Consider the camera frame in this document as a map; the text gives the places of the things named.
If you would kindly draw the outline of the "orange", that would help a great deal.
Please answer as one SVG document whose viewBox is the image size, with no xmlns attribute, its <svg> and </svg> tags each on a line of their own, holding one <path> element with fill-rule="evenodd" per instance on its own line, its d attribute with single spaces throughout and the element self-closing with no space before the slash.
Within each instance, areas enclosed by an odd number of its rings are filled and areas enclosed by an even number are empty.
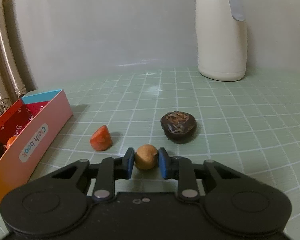
<svg viewBox="0 0 300 240">
<path fill-rule="evenodd" d="M 6 143 L 6 149 L 9 149 L 16 139 L 17 139 L 17 136 L 15 136 L 15 135 L 10 137 Z"/>
</svg>

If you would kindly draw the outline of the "beige satin curtain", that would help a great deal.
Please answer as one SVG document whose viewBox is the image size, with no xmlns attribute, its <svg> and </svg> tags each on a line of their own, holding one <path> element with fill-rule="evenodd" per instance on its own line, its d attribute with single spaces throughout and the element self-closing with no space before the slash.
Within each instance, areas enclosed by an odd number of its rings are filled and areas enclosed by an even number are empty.
<svg viewBox="0 0 300 240">
<path fill-rule="evenodd" d="M 8 38 L 4 0 L 0 0 L 0 115 L 26 93 Z"/>
</svg>

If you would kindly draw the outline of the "cream thermos jug grey lid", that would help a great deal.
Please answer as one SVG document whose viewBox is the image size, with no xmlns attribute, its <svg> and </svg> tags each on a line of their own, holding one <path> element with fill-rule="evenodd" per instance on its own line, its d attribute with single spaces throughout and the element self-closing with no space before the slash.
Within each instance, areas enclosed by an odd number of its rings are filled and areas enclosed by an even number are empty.
<svg viewBox="0 0 300 240">
<path fill-rule="evenodd" d="M 247 26 L 240 0 L 196 0 L 198 70 L 210 79 L 238 81 L 247 66 Z"/>
</svg>

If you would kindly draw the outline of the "red strawberry piece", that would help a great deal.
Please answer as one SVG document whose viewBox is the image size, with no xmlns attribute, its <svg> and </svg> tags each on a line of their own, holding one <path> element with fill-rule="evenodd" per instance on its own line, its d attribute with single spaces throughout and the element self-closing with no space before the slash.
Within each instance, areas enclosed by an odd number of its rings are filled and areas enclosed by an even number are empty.
<svg viewBox="0 0 300 240">
<path fill-rule="evenodd" d="M 111 147 L 113 141 L 106 125 L 101 126 L 90 138 L 90 145 L 95 151 L 105 151 Z"/>
</svg>

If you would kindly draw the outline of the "colourful cardboard box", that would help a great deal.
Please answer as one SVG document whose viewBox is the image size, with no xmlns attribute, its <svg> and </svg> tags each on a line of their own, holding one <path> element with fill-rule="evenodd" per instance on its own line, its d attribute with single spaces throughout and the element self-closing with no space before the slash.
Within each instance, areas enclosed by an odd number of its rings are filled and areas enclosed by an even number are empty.
<svg viewBox="0 0 300 240">
<path fill-rule="evenodd" d="M 62 89 L 23 96 L 0 116 L 0 203 L 28 182 L 42 156 L 72 116 Z M 17 136 L 9 149 L 6 143 Z"/>
</svg>

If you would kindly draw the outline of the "tan round longan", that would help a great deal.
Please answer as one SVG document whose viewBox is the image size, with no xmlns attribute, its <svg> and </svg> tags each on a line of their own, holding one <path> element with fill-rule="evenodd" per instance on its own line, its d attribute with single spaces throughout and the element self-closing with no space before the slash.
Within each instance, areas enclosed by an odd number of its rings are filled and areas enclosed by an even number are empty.
<svg viewBox="0 0 300 240">
<path fill-rule="evenodd" d="M 140 146 L 135 153 L 135 165 L 141 170 L 150 170 L 157 165 L 158 150 L 150 144 Z"/>
</svg>

